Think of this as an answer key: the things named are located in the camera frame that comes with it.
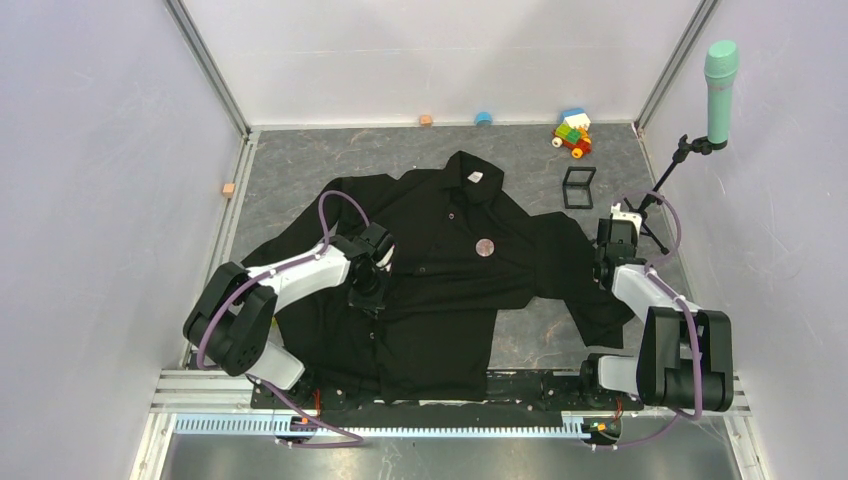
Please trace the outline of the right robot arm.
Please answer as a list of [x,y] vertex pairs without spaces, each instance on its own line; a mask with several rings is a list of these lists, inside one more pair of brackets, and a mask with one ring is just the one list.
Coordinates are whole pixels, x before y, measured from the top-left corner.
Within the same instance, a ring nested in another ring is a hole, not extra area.
[[641,223],[635,213],[612,209],[598,223],[594,261],[600,287],[643,324],[638,354],[590,355],[581,365],[578,396],[591,408],[619,392],[691,418],[725,412],[734,399],[730,319],[688,301],[638,257]]

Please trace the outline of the round silver brooch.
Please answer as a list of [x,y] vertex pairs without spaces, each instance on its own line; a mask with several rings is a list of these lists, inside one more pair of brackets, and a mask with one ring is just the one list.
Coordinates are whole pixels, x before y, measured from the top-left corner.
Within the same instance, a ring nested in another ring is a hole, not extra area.
[[480,257],[490,257],[495,252],[495,243],[489,238],[481,238],[475,244],[475,252]]

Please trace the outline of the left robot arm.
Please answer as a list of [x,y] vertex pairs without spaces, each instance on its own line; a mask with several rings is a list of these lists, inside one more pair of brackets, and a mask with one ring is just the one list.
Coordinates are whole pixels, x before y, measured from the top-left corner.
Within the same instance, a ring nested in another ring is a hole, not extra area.
[[393,236],[372,223],[357,237],[335,235],[274,264],[245,268],[227,262],[202,290],[183,335],[197,348],[199,362],[211,360],[230,376],[268,381],[288,406],[302,407],[313,397],[314,381],[300,360],[270,342],[274,314],[318,291],[341,287],[348,306],[377,315],[384,308],[395,246]]

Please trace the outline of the black shirt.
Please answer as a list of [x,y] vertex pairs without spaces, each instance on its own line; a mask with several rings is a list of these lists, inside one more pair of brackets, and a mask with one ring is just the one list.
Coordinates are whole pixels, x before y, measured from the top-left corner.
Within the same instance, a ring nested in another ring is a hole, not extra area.
[[[481,400],[496,316],[535,298],[567,307],[584,344],[619,348],[631,310],[593,278],[594,249],[561,212],[530,215],[503,190],[503,171],[470,153],[440,169],[332,180],[278,236],[244,258],[269,265],[306,252],[324,226],[346,237],[367,222],[396,241],[385,308],[346,304],[321,290],[277,315],[284,347],[309,374],[383,400]],[[481,238],[495,243],[480,257]]]

